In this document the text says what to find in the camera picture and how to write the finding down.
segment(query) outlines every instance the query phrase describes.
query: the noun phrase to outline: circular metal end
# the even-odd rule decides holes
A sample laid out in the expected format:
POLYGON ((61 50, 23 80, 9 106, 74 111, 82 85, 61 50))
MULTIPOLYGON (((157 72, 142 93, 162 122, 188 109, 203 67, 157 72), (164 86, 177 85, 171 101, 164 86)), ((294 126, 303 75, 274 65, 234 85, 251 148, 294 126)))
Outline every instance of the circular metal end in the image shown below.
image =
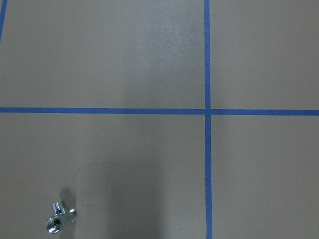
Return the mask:
POLYGON ((59 233, 62 230, 62 221, 58 217, 49 218, 46 221, 45 227, 51 234, 59 233))

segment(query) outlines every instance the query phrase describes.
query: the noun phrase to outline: gray floor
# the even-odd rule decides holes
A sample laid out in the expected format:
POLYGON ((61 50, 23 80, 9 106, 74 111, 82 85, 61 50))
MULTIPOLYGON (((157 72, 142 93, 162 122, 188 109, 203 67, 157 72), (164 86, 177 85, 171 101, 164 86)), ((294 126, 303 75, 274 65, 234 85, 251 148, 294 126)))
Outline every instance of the gray floor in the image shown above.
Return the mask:
MULTIPOLYGON (((215 109, 317 109, 319 4, 211 1, 215 109)), ((203 1, 8 0, 0 107, 204 108, 203 1)), ((317 117, 212 116, 214 239, 316 239, 317 117)), ((205 239, 204 116, 0 114, 0 238, 205 239)))

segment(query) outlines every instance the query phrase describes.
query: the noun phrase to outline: silver connector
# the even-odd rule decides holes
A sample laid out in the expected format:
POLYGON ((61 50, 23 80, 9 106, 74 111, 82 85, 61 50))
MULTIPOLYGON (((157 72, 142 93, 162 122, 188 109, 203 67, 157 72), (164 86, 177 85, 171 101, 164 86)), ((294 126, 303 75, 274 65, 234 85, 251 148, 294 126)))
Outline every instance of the silver connector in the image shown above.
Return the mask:
POLYGON ((45 227, 51 234, 56 234, 62 231, 65 225, 73 223, 76 220, 75 209, 68 209, 64 201, 57 202, 52 205, 54 216, 46 221, 45 227))

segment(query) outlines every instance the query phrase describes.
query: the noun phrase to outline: gray surface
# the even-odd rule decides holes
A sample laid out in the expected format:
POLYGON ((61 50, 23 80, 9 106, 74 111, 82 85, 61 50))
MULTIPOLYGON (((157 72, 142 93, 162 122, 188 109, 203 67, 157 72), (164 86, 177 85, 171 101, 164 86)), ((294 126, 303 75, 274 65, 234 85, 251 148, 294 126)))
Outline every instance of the gray surface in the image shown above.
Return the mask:
POLYGON ((9 0, 0 106, 203 108, 202 1, 9 0))
POLYGON ((212 107, 318 109, 319 2, 212 0, 212 107))
POLYGON ((316 239, 316 117, 213 116, 214 239, 316 239))
POLYGON ((0 238, 204 239, 203 116, 0 115, 0 238))

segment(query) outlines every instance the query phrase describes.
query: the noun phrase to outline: small metal object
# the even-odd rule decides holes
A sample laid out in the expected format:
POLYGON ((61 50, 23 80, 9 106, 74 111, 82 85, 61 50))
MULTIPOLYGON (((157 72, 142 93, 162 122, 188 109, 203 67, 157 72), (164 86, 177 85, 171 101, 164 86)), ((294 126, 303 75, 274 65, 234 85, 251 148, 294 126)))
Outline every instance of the small metal object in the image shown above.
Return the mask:
POLYGON ((73 223, 76 220, 75 209, 68 209, 64 201, 54 203, 52 205, 54 216, 46 221, 45 227, 51 234, 56 234, 62 231, 65 225, 73 223))

